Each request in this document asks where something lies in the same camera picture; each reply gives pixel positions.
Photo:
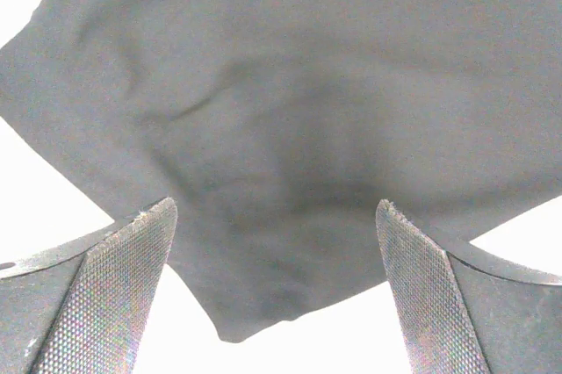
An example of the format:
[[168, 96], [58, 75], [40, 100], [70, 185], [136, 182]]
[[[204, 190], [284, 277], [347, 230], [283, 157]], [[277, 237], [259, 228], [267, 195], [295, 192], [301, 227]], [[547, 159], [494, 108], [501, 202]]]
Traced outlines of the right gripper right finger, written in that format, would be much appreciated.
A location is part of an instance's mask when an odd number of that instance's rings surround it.
[[492, 255], [383, 199], [376, 227], [414, 373], [559, 373], [561, 278]]

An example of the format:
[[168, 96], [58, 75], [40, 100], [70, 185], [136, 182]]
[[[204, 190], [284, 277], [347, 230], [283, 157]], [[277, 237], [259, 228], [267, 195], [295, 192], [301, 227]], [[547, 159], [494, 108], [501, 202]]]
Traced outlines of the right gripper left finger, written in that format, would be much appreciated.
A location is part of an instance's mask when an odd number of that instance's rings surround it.
[[177, 226], [163, 198], [108, 227], [1, 262], [3, 373], [130, 373]]

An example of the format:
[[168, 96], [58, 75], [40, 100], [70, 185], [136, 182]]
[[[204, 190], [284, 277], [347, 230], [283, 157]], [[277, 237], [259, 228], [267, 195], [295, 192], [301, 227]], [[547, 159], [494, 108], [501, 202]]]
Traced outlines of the black skirt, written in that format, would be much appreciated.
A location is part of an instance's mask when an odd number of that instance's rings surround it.
[[241, 342], [385, 280], [388, 199], [472, 240], [561, 192], [561, 0], [43, 0], [2, 117]]

